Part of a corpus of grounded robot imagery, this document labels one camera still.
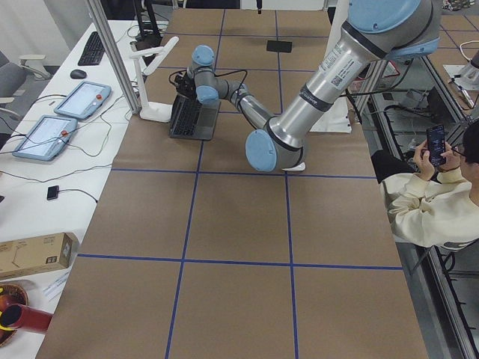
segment white lamp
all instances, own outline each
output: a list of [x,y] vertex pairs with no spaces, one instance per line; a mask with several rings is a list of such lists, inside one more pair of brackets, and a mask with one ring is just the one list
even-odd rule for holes
[[476,90],[479,86],[479,51],[465,65],[458,76],[454,77],[454,82],[466,90]]
[[[162,63],[166,56],[177,44],[179,38],[177,36],[172,37],[164,46],[153,47],[152,49],[145,49],[137,52],[133,52],[129,58],[133,59],[135,63],[136,79],[138,81],[138,90],[140,92],[141,111],[140,117],[144,120],[168,122],[171,119],[171,109],[173,105],[167,105],[165,103],[149,102],[147,98],[147,91],[144,87],[143,75],[152,74],[156,68]],[[143,56],[155,55],[156,57],[151,63],[144,69],[143,73],[140,68],[140,58]]]

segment phone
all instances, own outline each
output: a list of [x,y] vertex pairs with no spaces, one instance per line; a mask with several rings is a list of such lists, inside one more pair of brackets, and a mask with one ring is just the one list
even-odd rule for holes
[[446,152],[446,140],[444,125],[437,125],[426,130],[427,149],[430,156],[429,161],[434,167],[446,163],[446,158],[441,156],[441,153]]
[[60,187],[57,185],[48,187],[48,190],[46,192],[46,200],[54,200],[55,198],[58,198],[59,190],[60,190]]

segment laptop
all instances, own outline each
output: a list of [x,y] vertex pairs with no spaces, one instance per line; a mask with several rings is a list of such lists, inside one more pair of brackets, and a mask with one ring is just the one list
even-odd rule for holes
[[170,120],[170,137],[189,140],[211,140],[215,132],[220,101],[202,105],[197,99],[177,95]]

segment laptop keyboard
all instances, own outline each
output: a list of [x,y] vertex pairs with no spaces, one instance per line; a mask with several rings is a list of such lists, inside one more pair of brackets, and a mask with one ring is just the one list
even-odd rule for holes
[[172,135],[191,136],[195,133],[200,116],[201,104],[195,99],[177,96],[171,113]]

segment white desk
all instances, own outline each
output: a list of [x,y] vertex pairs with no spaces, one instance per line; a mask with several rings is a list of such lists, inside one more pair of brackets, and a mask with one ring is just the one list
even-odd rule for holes
[[[135,80],[135,68],[132,60],[128,57],[131,51],[129,42],[132,39],[126,33],[132,25],[132,21],[110,22],[113,35],[124,59],[126,71],[130,79]],[[86,40],[93,30],[94,25],[92,24],[53,76],[41,96],[53,93],[67,95],[81,81],[71,79],[70,71],[79,68],[76,64]],[[81,147],[85,152],[97,154],[109,130],[109,125],[99,118],[95,119],[95,117],[105,111],[123,94],[106,54],[99,66],[82,67],[82,69],[88,74],[85,80],[107,84],[112,87],[112,94],[102,108],[91,119],[79,121],[79,126],[83,126],[83,128],[77,131],[70,140],[72,145]],[[41,115],[54,114],[53,109],[60,101],[61,98],[58,97],[56,99],[47,98],[34,104],[16,130],[26,133]],[[118,151],[130,115],[129,107],[124,99],[118,100],[103,115],[103,119],[111,125],[111,131],[104,149],[98,156],[87,156],[75,147],[67,147],[52,162],[34,162],[18,159],[11,154],[3,154],[0,155],[0,170],[21,177],[47,180],[78,169],[109,165]],[[1,152],[14,150],[21,140],[22,138],[12,138]],[[46,190],[51,185],[59,185],[60,190],[78,188],[98,199],[109,171],[109,167],[98,168],[45,183],[0,174],[0,194],[5,196],[4,201],[0,204],[0,242],[50,233],[73,232],[81,243],[94,213],[95,202],[86,194],[78,191],[60,193],[58,199],[47,201]],[[29,303],[32,307],[53,313],[60,295],[51,301],[47,301],[42,290],[67,271],[65,269],[35,274],[4,282],[18,283],[27,291]],[[42,334],[17,331],[12,340],[5,347],[0,348],[0,357],[9,359],[35,358],[42,341]]]

